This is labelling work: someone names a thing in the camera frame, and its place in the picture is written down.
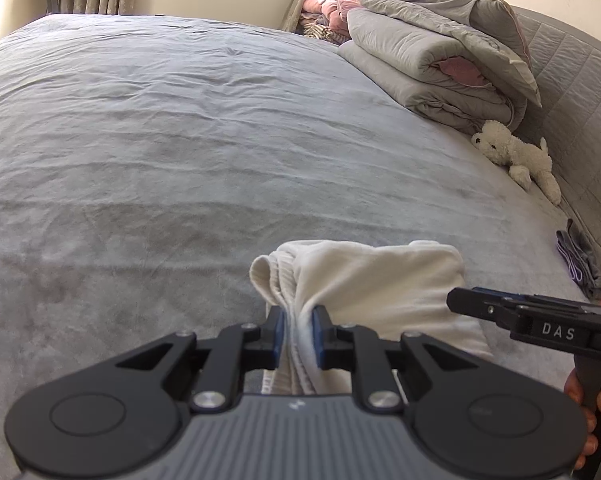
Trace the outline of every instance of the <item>white fabric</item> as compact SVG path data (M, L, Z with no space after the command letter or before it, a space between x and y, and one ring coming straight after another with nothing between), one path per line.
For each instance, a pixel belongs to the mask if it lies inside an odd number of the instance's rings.
M287 242L256 258L250 279L266 301L286 312L279 368L265 372L265 394L336 394L351 391L349 373L316 365L311 312L323 304L335 324L367 326L397 340L417 330L482 358L491 358L479 322L453 314L447 294L463 286L456 248L417 240L374 248L356 242Z

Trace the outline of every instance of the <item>white garment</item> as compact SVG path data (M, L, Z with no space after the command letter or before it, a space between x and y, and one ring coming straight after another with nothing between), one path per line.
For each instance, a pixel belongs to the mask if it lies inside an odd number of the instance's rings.
M286 312L280 365L267 371L265 394L337 394L351 391L348 372L317 367L311 312L323 304L334 324L356 323L398 340L405 330L438 338L491 359L477 319L453 314L447 294L463 286L464 264L456 248L417 240L374 248L356 242L287 242L259 256L250 279L266 301Z

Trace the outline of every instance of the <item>plush dog leg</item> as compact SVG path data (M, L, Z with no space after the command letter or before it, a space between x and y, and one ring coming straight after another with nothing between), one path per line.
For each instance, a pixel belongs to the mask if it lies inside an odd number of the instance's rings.
M529 170L524 166L510 166L509 176L525 191L531 189L531 176Z
M562 197L560 186L550 171L541 171L534 177L534 180L541 191L549 199L549 202L553 205L560 204L560 199Z

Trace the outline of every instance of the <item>plush dog head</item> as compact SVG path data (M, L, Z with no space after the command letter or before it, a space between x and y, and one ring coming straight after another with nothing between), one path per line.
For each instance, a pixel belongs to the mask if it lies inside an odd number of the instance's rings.
M503 166L509 163L509 142L511 132L503 123L485 121L483 131L471 138L471 143L494 164Z

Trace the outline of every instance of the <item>bed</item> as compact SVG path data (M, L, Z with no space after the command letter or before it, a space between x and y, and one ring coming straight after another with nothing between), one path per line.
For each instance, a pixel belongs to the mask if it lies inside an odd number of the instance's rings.
M324 41L49 16L0 42L0 129L0 480L25 390L183 327L262 320L248 267L287 240L433 239L470 286L583 298L560 209ZM484 330L500 364L554 386L571 369Z

